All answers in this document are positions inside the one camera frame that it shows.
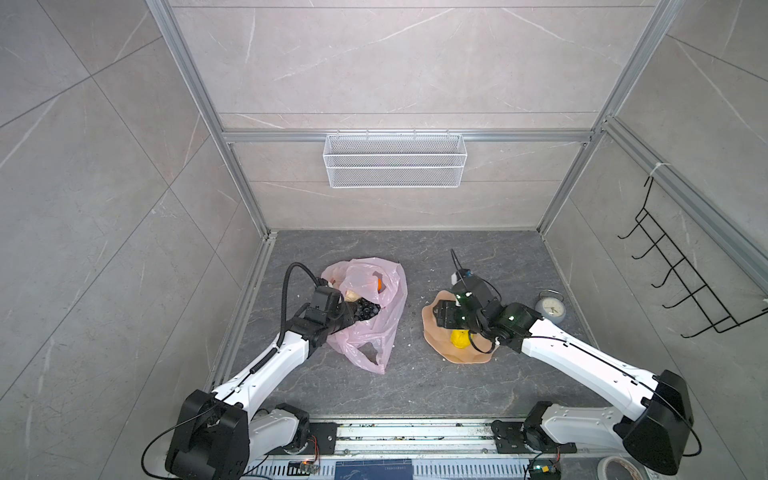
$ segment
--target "yellow object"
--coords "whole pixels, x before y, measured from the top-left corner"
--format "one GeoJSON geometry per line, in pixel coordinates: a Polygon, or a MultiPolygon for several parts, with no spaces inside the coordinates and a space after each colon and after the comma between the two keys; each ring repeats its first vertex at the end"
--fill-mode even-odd
{"type": "Polygon", "coordinates": [[[469,346],[469,330],[454,330],[451,332],[451,343],[453,346],[460,349],[465,349],[469,346]]]}

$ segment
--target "black hook rack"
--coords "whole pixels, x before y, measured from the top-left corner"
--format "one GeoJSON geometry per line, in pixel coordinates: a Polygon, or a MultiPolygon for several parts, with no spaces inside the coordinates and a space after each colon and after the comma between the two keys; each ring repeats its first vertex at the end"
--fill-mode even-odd
{"type": "Polygon", "coordinates": [[[651,286],[653,286],[654,288],[661,288],[667,282],[667,280],[669,279],[670,275],[672,273],[674,273],[675,276],[677,277],[677,279],[680,281],[680,283],[682,283],[683,288],[685,289],[685,291],[688,293],[686,296],[684,296],[681,300],[679,300],[674,305],[669,305],[669,306],[668,305],[662,305],[662,307],[668,308],[668,309],[674,308],[674,307],[680,305],[685,300],[688,300],[690,298],[690,299],[692,299],[696,303],[696,306],[699,307],[699,310],[704,315],[704,318],[706,318],[707,322],[709,322],[709,324],[710,324],[708,327],[706,327],[706,328],[704,328],[704,329],[694,333],[693,335],[682,335],[682,334],[680,334],[680,336],[682,336],[685,339],[689,339],[689,338],[695,337],[696,335],[700,335],[701,333],[704,333],[704,332],[706,332],[709,329],[714,329],[714,331],[716,331],[718,333],[724,333],[724,332],[727,332],[730,329],[734,329],[734,328],[736,328],[738,326],[742,326],[744,323],[747,323],[747,322],[749,322],[751,320],[754,320],[754,319],[756,319],[756,318],[758,318],[760,316],[768,314],[768,307],[766,307],[766,308],[763,309],[763,311],[761,313],[758,313],[755,316],[751,316],[750,318],[748,318],[746,320],[742,320],[741,322],[736,320],[736,318],[733,317],[731,312],[725,307],[725,305],[723,305],[723,302],[720,301],[720,298],[717,296],[717,294],[715,294],[715,292],[712,290],[712,288],[710,288],[709,284],[701,276],[701,274],[696,269],[696,267],[690,262],[690,260],[688,260],[688,257],[683,253],[682,250],[680,250],[680,248],[677,246],[677,244],[674,242],[674,240],[672,240],[672,237],[670,237],[667,234],[667,231],[664,230],[664,228],[661,227],[661,225],[656,221],[654,216],[651,215],[650,212],[647,210],[646,205],[648,203],[648,197],[650,196],[650,189],[654,185],[654,178],[653,177],[648,177],[648,179],[645,180],[645,184],[643,184],[643,187],[645,187],[646,185],[648,186],[648,190],[645,193],[645,201],[643,202],[643,207],[640,209],[640,211],[637,213],[637,215],[634,216],[634,222],[635,222],[634,227],[632,228],[630,233],[628,233],[627,235],[625,235],[623,237],[621,235],[618,235],[618,237],[621,238],[622,240],[624,240],[624,239],[628,238],[632,233],[634,233],[635,230],[640,228],[643,231],[643,233],[645,233],[645,236],[648,237],[648,239],[651,241],[651,245],[650,245],[650,248],[648,248],[648,250],[645,251],[645,253],[643,253],[639,257],[636,257],[635,255],[633,255],[632,258],[634,258],[635,260],[639,260],[639,259],[645,257],[646,255],[648,255],[649,252],[651,252],[652,250],[655,249],[656,251],[658,251],[658,253],[661,255],[661,257],[664,258],[664,261],[667,262],[667,265],[669,266],[669,270],[667,271],[667,275],[664,276],[664,280],[662,280],[661,283],[659,283],[658,285],[656,285],[655,283],[652,283],[651,286]],[[661,236],[658,237],[656,240],[654,240],[654,238],[650,235],[650,233],[648,233],[648,230],[646,230],[645,227],[643,226],[643,222],[645,220],[653,222],[653,224],[656,225],[656,228],[658,228],[659,231],[661,232],[661,236]],[[680,257],[681,257],[680,260],[678,260],[675,263],[670,262],[668,256],[659,247],[659,242],[661,242],[664,238],[667,238],[667,240],[669,240],[669,243],[671,243],[672,246],[674,247],[674,249],[680,254],[680,257]],[[680,275],[680,272],[677,271],[677,268],[681,264],[683,264],[683,263],[686,263],[689,266],[689,268],[696,274],[696,277],[698,277],[698,279],[701,280],[702,285],[699,286],[698,288],[696,288],[695,290],[691,290],[690,289],[688,284],[685,283],[685,280],[683,280],[683,277],[680,275]],[[709,293],[712,294],[712,297],[720,304],[720,306],[723,308],[723,311],[726,313],[726,316],[724,318],[722,318],[720,320],[717,320],[716,322],[712,321],[710,316],[707,314],[707,312],[701,306],[701,303],[699,303],[699,300],[695,297],[695,295],[697,293],[701,292],[702,290],[708,290],[709,293]],[[726,324],[724,326],[720,326],[723,322],[726,322],[727,320],[732,320],[733,321],[733,325],[726,324]]]}

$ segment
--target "side wall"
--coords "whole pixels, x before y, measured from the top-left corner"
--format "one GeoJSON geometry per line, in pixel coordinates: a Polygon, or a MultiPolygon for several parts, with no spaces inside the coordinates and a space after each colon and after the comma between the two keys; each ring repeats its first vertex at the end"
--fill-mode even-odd
{"type": "MultiPolygon", "coordinates": [[[[768,246],[768,61],[764,2],[689,0],[618,117],[756,243],[768,246]]],[[[600,347],[649,369],[672,369],[696,398],[704,453],[681,478],[768,477],[768,317],[718,334],[650,241],[636,231],[647,173],[604,140],[548,232],[547,242],[600,347]]],[[[658,187],[648,210],[737,319],[766,307],[766,294],[658,187]]],[[[660,233],[649,230],[658,238],[660,233]]],[[[680,256],[664,240],[672,262],[680,256]]],[[[690,272],[684,278],[698,286],[690,272]]],[[[715,320],[723,312],[697,294],[715,320]]]]}
{"type": "Polygon", "coordinates": [[[140,478],[256,229],[143,1],[3,2],[0,45],[0,477],[140,478]]]}
{"type": "MultiPolygon", "coordinates": [[[[653,0],[172,0],[228,129],[591,128],[653,0]]],[[[576,144],[470,144],[457,189],[328,185],[239,144],[272,228],[534,228],[576,144]]]]}

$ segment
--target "white zip tie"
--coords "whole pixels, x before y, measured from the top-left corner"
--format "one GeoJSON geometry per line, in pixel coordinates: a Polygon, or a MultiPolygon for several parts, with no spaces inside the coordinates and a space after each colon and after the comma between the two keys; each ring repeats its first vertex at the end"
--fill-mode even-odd
{"type": "Polygon", "coordinates": [[[654,175],[654,172],[656,171],[656,169],[658,169],[658,168],[659,168],[660,166],[662,166],[662,165],[667,165],[667,166],[670,166],[670,165],[672,165],[672,164],[665,164],[664,162],[656,162],[656,166],[654,167],[654,169],[653,169],[653,170],[651,170],[651,171],[650,171],[650,173],[648,174],[648,177],[653,177],[653,175],[654,175]]]}

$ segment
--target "tan bowl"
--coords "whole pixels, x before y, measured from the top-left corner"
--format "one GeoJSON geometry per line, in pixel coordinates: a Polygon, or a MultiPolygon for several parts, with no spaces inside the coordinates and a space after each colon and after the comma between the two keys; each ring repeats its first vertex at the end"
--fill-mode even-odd
{"type": "MultiPolygon", "coordinates": [[[[453,363],[486,363],[491,360],[493,353],[480,353],[472,346],[468,346],[465,349],[460,349],[451,343],[451,332],[453,330],[440,328],[437,326],[437,319],[432,309],[435,308],[437,302],[440,300],[452,300],[456,301],[456,297],[453,293],[446,290],[441,290],[435,301],[422,308],[422,320],[424,320],[424,338],[427,343],[432,346],[440,355],[445,357],[446,360],[453,363]]],[[[483,338],[480,335],[473,335],[472,341],[478,346],[480,350],[490,350],[491,341],[483,338]]]]}

